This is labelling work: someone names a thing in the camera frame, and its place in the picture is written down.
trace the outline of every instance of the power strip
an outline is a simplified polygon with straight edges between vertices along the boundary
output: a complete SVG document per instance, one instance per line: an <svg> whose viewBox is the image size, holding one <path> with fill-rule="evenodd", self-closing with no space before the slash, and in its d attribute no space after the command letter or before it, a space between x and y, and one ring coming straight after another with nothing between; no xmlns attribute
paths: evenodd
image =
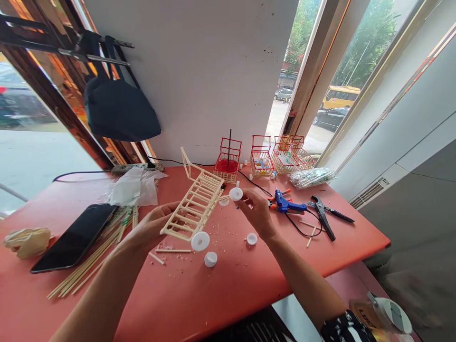
<svg viewBox="0 0 456 342"><path fill-rule="evenodd" d="M114 176L121 176L121 175L123 175L124 173L128 172L129 170L131 170L134 167L142 168L145 171L161 171L161 172L165 171L165 168L160 163L156 163L154 168L148 168L147 164L144 163L144 164L116 165L111 170L111 173Z"/></svg>

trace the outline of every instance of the white plastic wheel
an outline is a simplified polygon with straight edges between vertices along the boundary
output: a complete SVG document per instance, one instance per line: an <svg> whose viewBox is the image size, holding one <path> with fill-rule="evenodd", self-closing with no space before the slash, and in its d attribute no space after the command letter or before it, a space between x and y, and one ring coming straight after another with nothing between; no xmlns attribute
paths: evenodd
<svg viewBox="0 0 456 342"><path fill-rule="evenodd" d="M258 236L255 233L250 233L247 235L247 243L251 246L254 246L257 244L258 241Z"/></svg>
<svg viewBox="0 0 456 342"><path fill-rule="evenodd" d="M226 207L226 206L229 204L229 199L222 199L221 201L218 201L218 203L219 203L222 207Z"/></svg>
<svg viewBox="0 0 456 342"><path fill-rule="evenodd" d="M233 201L241 200L243 195L244 193L242 192L241 188L232 188L229 191L229 198L231 198Z"/></svg>
<svg viewBox="0 0 456 342"><path fill-rule="evenodd" d="M206 255L204 256L204 264L207 267L214 267L215 264L217 263L217 254L215 252L207 252Z"/></svg>
<svg viewBox="0 0 456 342"><path fill-rule="evenodd" d="M200 252L209 246L210 237L206 232L198 232L191 239L191 247Z"/></svg>

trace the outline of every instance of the road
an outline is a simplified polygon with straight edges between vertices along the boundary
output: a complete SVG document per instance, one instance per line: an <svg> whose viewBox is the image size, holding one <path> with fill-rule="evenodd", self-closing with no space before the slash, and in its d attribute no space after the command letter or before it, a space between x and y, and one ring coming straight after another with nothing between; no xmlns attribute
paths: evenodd
<svg viewBox="0 0 456 342"><path fill-rule="evenodd" d="M282 101L273 101L272 103L271 114L266 128L266 135L271 136L272 143L274 143L274 136L280 134L287 109L288 104L284 104ZM322 153L333 135L334 132L312 125L309 133L305 136L304 149L309 153Z"/></svg>
<svg viewBox="0 0 456 342"><path fill-rule="evenodd" d="M0 153L0 183L29 199L62 173L100 170L68 132L2 130ZM10 213L23 204L0 190L0 212Z"/></svg>

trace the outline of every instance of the black bag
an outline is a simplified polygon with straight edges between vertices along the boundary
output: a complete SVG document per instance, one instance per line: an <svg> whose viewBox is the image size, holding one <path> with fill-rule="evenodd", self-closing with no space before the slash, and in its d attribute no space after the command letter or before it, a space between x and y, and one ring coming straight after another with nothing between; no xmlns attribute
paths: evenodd
<svg viewBox="0 0 456 342"><path fill-rule="evenodd" d="M100 55L98 42L100 36L90 32L89 45L86 53ZM101 43L103 53L108 58L115 58L114 47L122 61L125 55L114 38L106 36ZM119 75L113 79L112 63L107 63L109 77L101 62L94 62L98 76L91 79L84 91L85 110L89 127L93 134L106 138L138 142L159 135L162 132L154 109L141 91L130 67L126 66L136 88L129 85L122 75L120 66L115 64Z"/></svg>

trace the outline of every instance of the red tabletop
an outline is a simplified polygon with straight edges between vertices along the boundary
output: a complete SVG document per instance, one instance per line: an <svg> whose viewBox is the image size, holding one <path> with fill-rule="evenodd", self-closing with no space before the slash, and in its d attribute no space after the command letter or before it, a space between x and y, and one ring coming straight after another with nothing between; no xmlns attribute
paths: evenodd
<svg viewBox="0 0 456 342"><path fill-rule="evenodd" d="M159 182L159 204L181 200L191 185L182 167L167 168L166 173L169 177ZM242 175L237 179L242 188L254 187ZM328 185L298 191L286 183L286 176L254 181L271 193L276 186L280 190L291 187L295 203L305 203L315 194L327 206L356 220L350 224L327 214L336 241L331 242L323 232L306 248L308 239L295 230L285 215L271 212L280 234L323 276L390 243ZM3 240L12 230L36 227L49 227L60 235L88 205L106 202L113 183L106 174L65 176L0 221L0 238ZM150 209L140 208L140 218ZM300 219L319 225L308 213L290 217L307 234L312 228L299 223ZM233 203L227 207L217 205L205 231L211 241L203 252L182 254L182 258L167 255L165 266L157 262L151 265L153 260L148 257L123 312L115 341L196 341L291 293L265 243L259 240L255 247L247 247L244 238L254 230ZM189 243L174 237L166 237L163 244L190 248ZM204 265L207 251L218 254L214 268ZM10 250L0 248L0 341L47 341L88 287L86 284L75 296L65 299L46 299L71 270L32 275L29 271L36 260L19 260Z"/></svg>

